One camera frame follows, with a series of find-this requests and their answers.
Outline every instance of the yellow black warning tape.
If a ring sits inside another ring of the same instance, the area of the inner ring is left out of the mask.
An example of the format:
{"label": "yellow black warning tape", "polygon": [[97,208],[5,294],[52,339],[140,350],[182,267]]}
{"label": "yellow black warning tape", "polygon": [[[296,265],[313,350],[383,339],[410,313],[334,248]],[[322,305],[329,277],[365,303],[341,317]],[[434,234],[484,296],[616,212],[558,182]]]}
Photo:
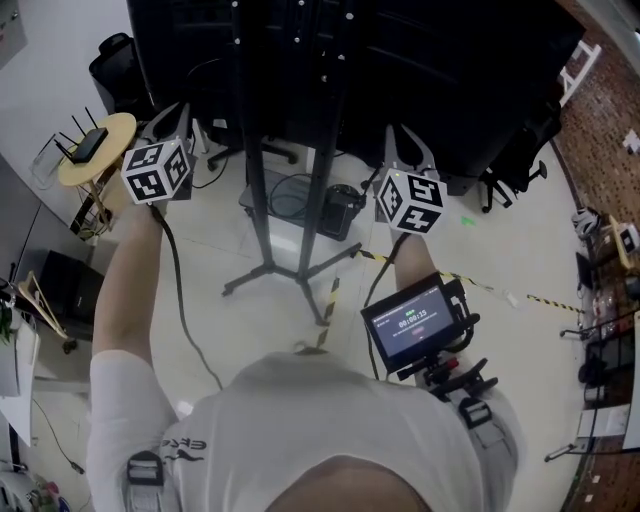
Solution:
{"label": "yellow black warning tape", "polygon": [[329,295],[329,303],[327,304],[327,309],[324,311],[324,319],[329,323],[324,330],[318,336],[318,341],[316,343],[316,348],[322,347],[327,341],[327,335],[329,334],[329,327],[331,327],[331,317],[333,316],[333,310],[336,306],[336,300],[338,299],[338,288],[340,288],[340,278],[336,277],[333,281],[333,286],[331,287],[331,295]]}
{"label": "yellow black warning tape", "polygon": [[556,302],[553,300],[541,299],[540,297],[536,297],[535,295],[527,295],[527,299],[535,300],[536,302],[542,302],[547,306],[553,306],[560,309],[566,309],[567,311],[573,311],[574,313],[584,313],[584,311],[581,309],[574,308],[572,306],[567,306],[566,304],[562,304],[560,302]]}
{"label": "yellow black warning tape", "polygon": [[[364,256],[365,258],[368,258],[370,260],[383,261],[383,262],[387,261],[387,257],[382,256],[381,254],[373,254],[369,251],[362,251],[362,250],[358,252],[360,253],[361,256]],[[439,272],[439,273],[442,277],[449,277],[451,279],[460,279],[460,281],[466,281],[467,283],[471,283],[473,286],[477,286],[478,288],[482,288],[483,290],[486,290],[488,292],[495,291],[495,288],[493,286],[487,286],[485,284],[478,283],[477,281],[474,281],[470,277],[461,276],[460,274],[454,274],[452,272]]]}

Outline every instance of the white floor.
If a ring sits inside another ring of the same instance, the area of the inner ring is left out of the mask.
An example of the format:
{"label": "white floor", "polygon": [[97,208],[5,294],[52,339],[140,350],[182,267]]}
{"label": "white floor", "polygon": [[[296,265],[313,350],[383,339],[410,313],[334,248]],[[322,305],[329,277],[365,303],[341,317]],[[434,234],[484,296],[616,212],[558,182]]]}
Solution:
{"label": "white floor", "polygon": [[[294,168],[279,157],[271,158],[267,161],[270,169],[301,172],[302,164]],[[482,317],[468,353],[471,358],[489,359],[485,377],[500,379],[500,388],[511,399],[528,444],[510,507],[518,512],[559,510],[578,458],[567,456],[549,464],[543,458],[573,440],[582,408],[582,392],[576,378],[582,357],[580,345],[558,337],[561,328],[575,325],[575,315],[526,299],[530,293],[580,305],[576,297],[574,252],[578,241],[570,222],[574,210],[571,194],[549,146],[543,148],[540,158],[547,164],[549,178],[532,182],[529,192],[521,195],[512,208],[504,210],[497,205],[484,215],[477,191],[472,190],[463,198],[451,198],[444,225],[427,238],[440,270],[469,276],[501,291],[509,290],[519,301],[515,309],[501,293],[494,295],[465,285],[469,306]],[[345,155],[336,159],[332,181],[358,186],[369,175],[360,161]],[[203,183],[210,176],[203,158],[195,181]],[[315,326],[299,287],[288,279],[266,276],[238,288],[230,297],[221,297],[226,281],[261,263],[253,228],[237,203],[243,187],[244,160],[236,156],[215,185],[194,191],[189,202],[172,204],[167,216],[178,239],[191,332],[225,384],[244,366],[269,352],[291,350],[299,340],[314,343],[321,331]],[[373,210],[370,198],[344,243],[317,237],[312,264],[355,242],[362,242],[363,248],[371,252],[388,254],[389,230],[374,223]],[[463,218],[472,223],[463,222]],[[108,240],[117,240],[126,225],[125,215],[114,232],[101,241],[98,266],[108,261]],[[296,268],[301,237],[300,228],[271,220],[274,254],[280,264]],[[312,282],[315,297],[324,310],[331,284],[336,275],[340,277],[326,347],[368,375],[372,371],[359,310],[380,268],[376,261],[356,257],[343,260]],[[389,272],[375,297],[380,299],[394,291]],[[176,301],[173,263],[165,242],[153,322],[154,363],[171,403],[184,415],[199,398],[214,393],[215,384],[184,338]],[[214,331],[221,333],[220,338],[212,338]],[[36,398],[47,411],[69,457],[84,464],[90,428],[86,401],[48,394]],[[27,460],[33,470],[56,481],[77,510],[89,497],[86,482],[58,452],[39,411],[34,412],[34,418],[38,444],[29,451]]]}

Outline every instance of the black device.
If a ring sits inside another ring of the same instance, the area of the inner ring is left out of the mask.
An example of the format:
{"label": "black device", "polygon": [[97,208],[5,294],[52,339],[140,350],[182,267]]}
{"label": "black device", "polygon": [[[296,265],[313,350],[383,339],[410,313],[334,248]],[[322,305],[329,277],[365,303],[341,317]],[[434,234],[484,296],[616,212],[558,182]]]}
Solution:
{"label": "black device", "polygon": [[49,251],[40,276],[40,288],[62,325],[93,325],[104,277],[82,261]]}
{"label": "black device", "polygon": [[593,290],[593,267],[591,262],[579,252],[576,253],[576,263],[578,265],[578,281],[580,286],[585,286]]}
{"label": "black device", "polygon": [[93,155],[95,155],[96,151],[98,151],[98,148],[100,147],[104,139],[106,139],[107,135],[109,135],[109,130],[107,130],[106,128],[98,128],[98,125],[91,116],[91,112],[89,112],[89,109],[87,107],[85,107],[84,109],[86,110],[87,115],[89,116],[89,119],[91,119],[91,122],[93,123],[93,126],[95,128],[92,128],[91,130],[89,130],[89,132],[85,132],[82,129],[82,126],[80,126],[80,123],[78,123],[78,120],[75,118],[75,116],[71,116],[82,135],[84,135],[84,138],[80,141],[80,144],[77,144],[73,139],[60,132],[60,135],[76,145],[76,149],[73,151],[69,151],[57,140],[55,141],[56,146],[62,152],[62,154],[64,154],[64,156],[66,156],[74,164],[84,164],[90,161]]}
{"label": "black device", "polygon": [[342,242],[366,204],[367,196],[351,185],[332,185],[327,189],[318,233]]}
{"label": "black device", "polygon": [[[469,343],[473,325],[460,281],[444,284],[438,273],[361,311],[389,373],[433,359],[460,337]],[[405,372],[408,377],[414,372]]]}

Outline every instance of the tripod stand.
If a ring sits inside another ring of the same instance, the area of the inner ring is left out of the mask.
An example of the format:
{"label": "tripod stand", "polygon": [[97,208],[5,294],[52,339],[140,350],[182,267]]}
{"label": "tripod stand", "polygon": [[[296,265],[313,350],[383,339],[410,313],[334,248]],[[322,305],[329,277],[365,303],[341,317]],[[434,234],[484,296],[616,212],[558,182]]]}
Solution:
{"label": "tripod stand", "polygon": [[[306,70],[310,60],[308,52],[310,44],[304,44],[306,41],[301,42],[301,38],[304,38],[306,34],[309,34],[311,38],[311,30],[309,27],[312,26],[313,21],[311,15],[311,4],[313,3],[314,2],[307,2],[309,10],[303,13],[302,16],[295,17],[292,21],[292,25],[294,25],[291,27],[292,33],[300,34],[300,36],[297,36],[295,39],[292,38],[290,43],[291,56],[294,61],[297,60],[297,62],[291,63],[292,69]],[[318,306],[311,293],[309,279],[315,277],[338,261],[347,257],[353,257],[362,247],[362,244],[355,244],[324,263],[311,268],[309,267],[313,243],[322,214],[333,155],[336,151],[336,142],[340,129],[340,121],[342,119],[342,108],[349,81],[346,61],[354,54],[357,28],[356,20],[358,19],[356,12],[357,3],[357,0],[347,0],[345,2],[345,11],[341,16],[341,21],[338,23],[333,49],[327,52],[326,55],[328,71],[322,77],[317,77],[318,87],[321,89],[322,94],[320,99],[322,108],[319,109],[322,114],[320,116],[321,118],[316,119],[316,122],[323,129],[313,163],[302,248],[300,251],[300,262],[297,272],[276,265],[273,259],[269,237],[267,197],[261,148],[262,134],[260,133],[260,124],[255,116],[255,112],[258,112],[258,109],[255,94],[252,90],[253,84],[260,83],[259,79],[252,79],[254,73],[252,72],[251,65],[252,62],[255,62],[253,55],[256,52],[258,44],[254,38],[255,32],[252,33],[251,30],[246,29],[248,24],[251,23],[252,3],[251,0],[239,0],[232,4],[234,56],[238,81],[238,107],[243,131],[244,149],[247,155],[247,175],[254,204],[254,209],[250,215],[260,244],[263,263],[248,274],[225,284],[222,295],[227,296],[238,286],[265,274],[276,273],[293,279],[300,285],[309,303],[309,307],[313,312],[316,324],[318,325],[327,325],[327,322],[318,310]],[[302,4],[304,4],[304,2],[298,4],[300,8],[304,7]]]}

